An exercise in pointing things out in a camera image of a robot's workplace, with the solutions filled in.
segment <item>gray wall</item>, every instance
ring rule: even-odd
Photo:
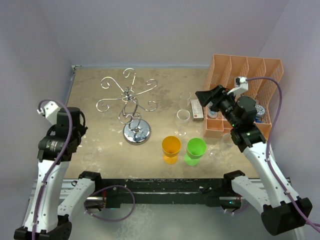
[[[208,66],[257,56],[289,0],[41,0],[72,64]]]
[[[37,114],[47,97],[64,101],[71,64],[36,0],[0,1],[0,235],[13,239],[21,227],[38,142],[50,126]]]
[[[283,105],[271,144],[280,168],[301,197],[313,204],[310,219],[320,223],[320,2],[291,0],[260,56],[280,58]],[[275,115],[278,98],[271,102]],[[319,239],[310,226],[307,239]]]

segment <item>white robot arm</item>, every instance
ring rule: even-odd
[[[280,171],[273,155],[269,154],[267,157],[267,141],[254,123],[257,115],[256,102],[248,96],[241,96],[235,101],[235,94],[242,94],[248,90],[246,78],[236,77],[235,86],[236,88],[228,90],[218,85],[212,90],[195,93],[203,107],[210,103],[210,110],[220,111],[231,124],[234,144],[253,165],[266,193],[252,184],[241,171],[224,175],[229,190],[243,196],[257,209],[265,228],[271,235],[275,236],[302,227],[306,224],[306,220],[298,213],[293,201],[306,217],[311,212],[312,204],[308,198],[299,197]]]
[[[101,185],[100,173],[84,171],[79,176],[72,192],[61,204],[59,203],[62,183],[69,167],[72,153],[76,152],[78,145],[81,143],[81,137],[88,129],[85,126],[85,119],[83,119],[83,125],[80,124],[80,116],[84,118],[83,113],[76,107],[69,107],[68,109],[73,124],[72,135],[60,161],[49,173],[45,183],[43,183],[45,175],[54,164],[58,153],[62,151],[62,147],[65,144],[69,130],[69,119],[66,112],[58,107],[54,101],[50,101],[44,108],[38,110],[38,113],[44,116],[52,124],[52,127],[38,145],[38,178],[34,201],[24,226],[18,228],[14,233],[14,239],[16,240],[31,240],[34,226],[37,240],[68,239],[72,229],[71,221],[73,216],[83,208],[87,197],[99,189]],[[42,197],[39,198],[42,186],[44,186],[43,193]],[[36,204],[39,199],[37,222],[34,222]]]

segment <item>orange plastic organizer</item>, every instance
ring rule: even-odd
[[[284,68],[279,59],[214,54],[204,83],[204,90],[213,89],[217,85],[232,89],[237,76],[271,77],[279,82],[283,74]],[[260,118],[262,123],[257,122],[256,125],[268,139],[272,126],[268,106],[277,86],[266,79],[253,80],[248,84],[248,91],[244,95],[253,98],[257,104],[264,107],[265,114]],[[216,118],[208,116],[206,107],[203,112],[203,136],[205,138],[221,138],[222,135],[230,133],[232,127],[221,112]]]

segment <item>chrome stand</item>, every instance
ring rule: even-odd
[[[118,82],[110,77],[106,76],[101,80],[101,87],[103,89],[108,89],[110,87],[109,81],[112,80],[115,82],[115,84],[118,86],[118,88],[122,91],[121,97],[119,98],[103,98],[100,99],[96,103],[96,109],[101,112],[105,113],[109,110],[109,105],[105,104],[104,102],[111,101],[111,100],[122,100],[124,102],[124,106],[122,110],[120,111],[118,115],[118,119],[120,123],[124,124],[123,128],[123,137],[124,139],[133,145],[139,145],[145,143],[151,135],[151,128],[150,125],[143,119],[141,119],[141,114],[137,112],[138,107],[142,108],[143,110],[147,112],[152,112],[157,109],[158,104],[155,101],[148,101],[148,105],[150,108],[153,107],[153,104],[155,105],[152,109],[146,109],[143,106],[139,105],[138,99],[136,96],[140,94],[144,94],[146,92],[149,92],[150,90],[154,89],[158,85],[158,81],[155,79],[149,79],[145,82],[145,85],[150,86],[151,88],[139,93],[135,93],[133,91],[133,86],[135,84],[136,79],[136,71],[133,68],[127,68],[123,71],[123,76],[125,78],[128,78],[131,73],[133,73],[133,80],[131,87],[127,86],[124,90],[121,88],[121,86],[118,84]],[[126,107],[128,103],[134,104],[134,110],[132,112],[126,111]]]

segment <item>orange cup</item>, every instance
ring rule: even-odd
[[[167,164],[175,164],[181,149],[181,142],[175,136],[167,136],[162,141],[163,160]]]

